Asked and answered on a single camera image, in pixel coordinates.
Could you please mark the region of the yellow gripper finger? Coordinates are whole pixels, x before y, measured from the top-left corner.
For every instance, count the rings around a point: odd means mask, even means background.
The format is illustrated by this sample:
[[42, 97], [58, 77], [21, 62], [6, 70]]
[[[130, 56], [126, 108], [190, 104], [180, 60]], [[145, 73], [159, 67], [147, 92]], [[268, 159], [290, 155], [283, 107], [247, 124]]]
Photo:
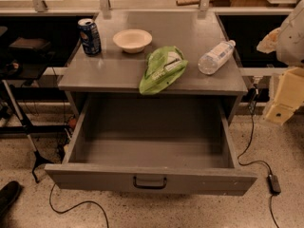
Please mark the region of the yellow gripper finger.
[[262, 53], [269, 54], [276, 50], [277, 37], [280, 28], [275, 28], [270, 31], [256, 46], [256, 50]]
[[304, 103], [304, 69], [292, 67], [278, 76], [275, 96], [264, 113], [265, 120], [283, 125]]

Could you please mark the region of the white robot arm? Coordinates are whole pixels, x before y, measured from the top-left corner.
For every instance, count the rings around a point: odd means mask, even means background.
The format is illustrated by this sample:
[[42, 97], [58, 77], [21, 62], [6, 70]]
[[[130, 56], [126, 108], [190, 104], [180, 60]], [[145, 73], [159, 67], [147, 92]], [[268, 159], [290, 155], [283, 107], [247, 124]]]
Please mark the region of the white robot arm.
[[275, 96], [266, 107], [266, 121], [283, 125], [304, 103], [304, 1], [301, 0], [283, 21], [257, 45], [256, 50], [275, 52], [288, 68], [278, 77]]

